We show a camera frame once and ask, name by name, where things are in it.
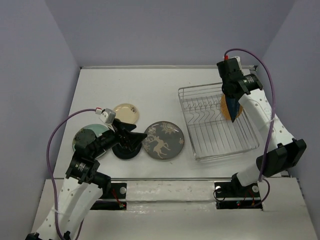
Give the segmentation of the dark blue leaf-shaped plate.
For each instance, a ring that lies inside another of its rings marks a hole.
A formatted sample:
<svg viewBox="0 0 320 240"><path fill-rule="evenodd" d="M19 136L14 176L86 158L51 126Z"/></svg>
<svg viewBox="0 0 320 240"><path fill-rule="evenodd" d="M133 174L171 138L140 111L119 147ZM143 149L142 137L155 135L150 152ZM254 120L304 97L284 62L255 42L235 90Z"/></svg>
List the dark blue leaf-shaped plate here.
<svg viewBox="0 0 320 240"><path fill-rule="evenodd" d="M239 114L241 105L239 104L236 98L231 98L229 96L225 97L225 102L230 116L230 120L234 122L237 118L237 115Z"/></svg>

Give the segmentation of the round woven wicker plate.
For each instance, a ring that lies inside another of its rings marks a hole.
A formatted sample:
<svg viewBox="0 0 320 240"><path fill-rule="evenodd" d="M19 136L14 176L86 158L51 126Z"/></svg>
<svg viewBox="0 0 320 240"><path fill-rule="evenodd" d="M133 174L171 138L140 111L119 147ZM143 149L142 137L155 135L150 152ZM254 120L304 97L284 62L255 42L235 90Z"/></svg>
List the round woven wicker plate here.
<svg viewBox="0 0 320 240"><path fill-rule="evenodd" d="M226 120L231 120L231 116L226 103L226 96L223 94L220 99L220 111ZM243 111L243 107L240 105L236 118L238 118Z"/></svg>

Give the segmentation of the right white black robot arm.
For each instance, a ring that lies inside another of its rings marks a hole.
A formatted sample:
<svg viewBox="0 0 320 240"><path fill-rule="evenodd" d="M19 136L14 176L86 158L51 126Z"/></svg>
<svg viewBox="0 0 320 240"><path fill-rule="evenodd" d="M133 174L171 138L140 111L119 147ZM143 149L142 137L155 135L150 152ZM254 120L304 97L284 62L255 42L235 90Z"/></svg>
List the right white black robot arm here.
<svg viewBox="0 0 320 240"><path fill-rule="evenodd" d="M174 95L178 80L152 73L125 85L128 100L138 105L129 112L139 116L147 135L145 151L159 160L169 159L180 146L173 122L184 118L190 145L197 161L229 158L259 146L253 127L264 138L264 154L251 157L225 188L242 196L249 186L297 164L306 143L282 125L254 74L238 80L235 98L223 94L224 84L183 87Z"/></svg>

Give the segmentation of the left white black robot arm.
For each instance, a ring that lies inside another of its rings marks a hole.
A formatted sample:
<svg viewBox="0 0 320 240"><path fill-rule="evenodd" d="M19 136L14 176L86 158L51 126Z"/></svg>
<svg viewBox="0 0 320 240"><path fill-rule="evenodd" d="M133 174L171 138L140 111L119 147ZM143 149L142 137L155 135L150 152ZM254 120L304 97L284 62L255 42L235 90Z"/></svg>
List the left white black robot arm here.
<svg viewBox="0 0 320 240"><path fill-rule="evenodd" d="M111 177L98 172L97 157L105 150L120 147L132 153L147 137L145 133L125 129L107 130L97 136L91 129L82 129L74 145L63 185L57 189L53 179L54 203L40 227L27 235L28 240L77 240L83 221L92 206L111 191Z"/></svg>

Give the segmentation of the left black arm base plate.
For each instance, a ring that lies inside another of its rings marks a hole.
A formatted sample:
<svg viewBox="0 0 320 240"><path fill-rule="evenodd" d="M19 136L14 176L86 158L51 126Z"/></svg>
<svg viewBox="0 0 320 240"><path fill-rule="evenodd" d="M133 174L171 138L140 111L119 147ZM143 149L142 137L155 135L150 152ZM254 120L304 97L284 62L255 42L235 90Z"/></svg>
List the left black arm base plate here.
<svg viewBox="0 0 320 240"><path fill-rule="evenodd" d="M125 211L127 209L127 183L115 181L111 183L108 192L104 192L102 196L93 204L93 211Z"/></svg>

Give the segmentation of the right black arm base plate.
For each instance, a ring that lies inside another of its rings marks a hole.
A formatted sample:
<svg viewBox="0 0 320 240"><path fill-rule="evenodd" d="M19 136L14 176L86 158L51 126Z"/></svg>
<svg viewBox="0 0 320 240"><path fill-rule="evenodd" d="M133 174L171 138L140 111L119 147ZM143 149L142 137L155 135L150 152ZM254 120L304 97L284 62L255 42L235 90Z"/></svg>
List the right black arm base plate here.
<svg viewBox="0 0 320 240"><path fill-rule="evenodd" d="M217 210L262 209L261 196L257 183L239 190L229 189L230 182L218 181L214 183L213 197Z"/></svg>

